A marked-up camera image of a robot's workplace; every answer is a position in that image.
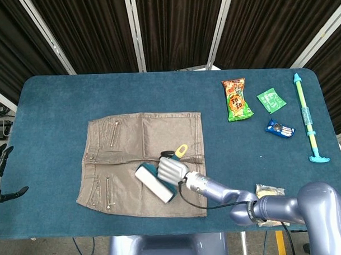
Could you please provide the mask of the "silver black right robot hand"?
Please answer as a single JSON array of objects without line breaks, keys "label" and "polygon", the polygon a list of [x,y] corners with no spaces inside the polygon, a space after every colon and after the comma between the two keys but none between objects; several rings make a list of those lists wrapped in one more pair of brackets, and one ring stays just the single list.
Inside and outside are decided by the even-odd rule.
[{"label": "silver black right robot hand", "polygon": [[159,160],[157,177],[173,186],[178,186],[189,172],[189,168],[180,161],[173,151],[162,151]]}]

